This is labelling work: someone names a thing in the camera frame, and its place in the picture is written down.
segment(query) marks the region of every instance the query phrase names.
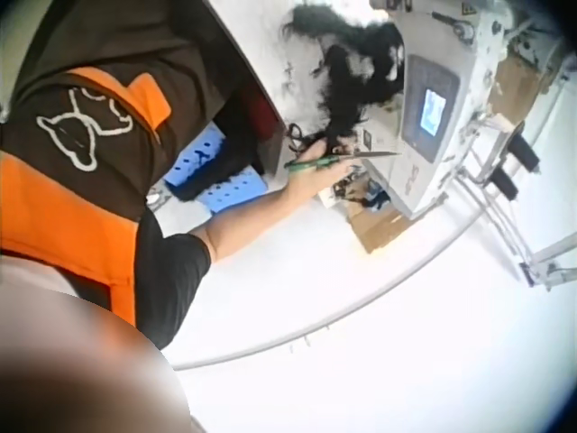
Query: hand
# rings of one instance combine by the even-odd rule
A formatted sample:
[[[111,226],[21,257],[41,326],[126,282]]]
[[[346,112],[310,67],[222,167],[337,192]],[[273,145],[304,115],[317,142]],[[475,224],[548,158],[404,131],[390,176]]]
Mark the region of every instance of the hand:
[[[298,158],[298,161],[317,160],[322,158],[325,152],[326,142],[325,140],[320,140],[310,146],[310,148]],[[299,203],[307,201],[323,189],[332,187],[336,182],[349,175],[352,172],[351,167],[354,164],[355,160],[346,160],[337,162],[326,168],[313,168],[291,173],[288,178],[288,185],[285,188],[285,194],[289,199],[296,200]]]

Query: blue crate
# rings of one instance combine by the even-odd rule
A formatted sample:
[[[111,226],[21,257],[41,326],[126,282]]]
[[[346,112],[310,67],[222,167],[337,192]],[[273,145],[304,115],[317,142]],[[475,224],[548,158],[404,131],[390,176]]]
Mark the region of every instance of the blue crate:
[[[176,163],[164,176],[164,179],[178,186],[199,167],[212,160],[218,150],[224,134],[214,123],[206,129],[179,155]],[[220,212],[227,207],[257,198],[267,192],[267,185],[253,167],[247,167],[227,182],[213,185],[198,196],[198,201],[212,212]]]

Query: shirt sleeve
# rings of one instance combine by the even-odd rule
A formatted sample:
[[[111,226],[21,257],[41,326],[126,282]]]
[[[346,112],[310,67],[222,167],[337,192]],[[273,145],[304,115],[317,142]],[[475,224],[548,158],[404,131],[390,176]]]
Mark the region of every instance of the shirt sleeve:
[[[210,268],[205,243],[189,235],[164,238],[147,208],[136,240],[136,327],[159,349],[177,334]]]

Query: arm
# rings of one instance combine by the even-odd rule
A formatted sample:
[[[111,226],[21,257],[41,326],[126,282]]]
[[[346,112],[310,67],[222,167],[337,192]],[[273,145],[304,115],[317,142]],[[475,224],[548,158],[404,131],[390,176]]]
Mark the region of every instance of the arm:
[[[320,158],[325,149],[324,142],[315,143],[299,160]],[[333,186],[348,174],[351,164],[351,161],[344,161],[327,169],[294,173],[283,190],[226,210],[193,230],[191,234],[203,240],[212,262],[218,262],[250,244],[321,190]]]

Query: scissors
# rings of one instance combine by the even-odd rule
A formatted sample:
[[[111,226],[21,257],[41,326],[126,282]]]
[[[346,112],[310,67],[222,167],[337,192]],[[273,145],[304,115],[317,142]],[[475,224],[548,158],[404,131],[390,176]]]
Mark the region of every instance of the scissors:
[[[356,159],[370,159],[370,158],[385,158],[388,156],[395,156],[399,155],[396,152],[355,152],[349,155],[328,155],[324,156],[323,158],[319,158],[318,160],[312,161],[302,161],[299,162],[297,160],[287,162],[285,164],[285,169],[288,169],[289,172],[301,171],[306,169],[314,169],[314,168],[325,168],[330,167],[333,164],[336,164],[340,161],[346,160],[356,160]]]

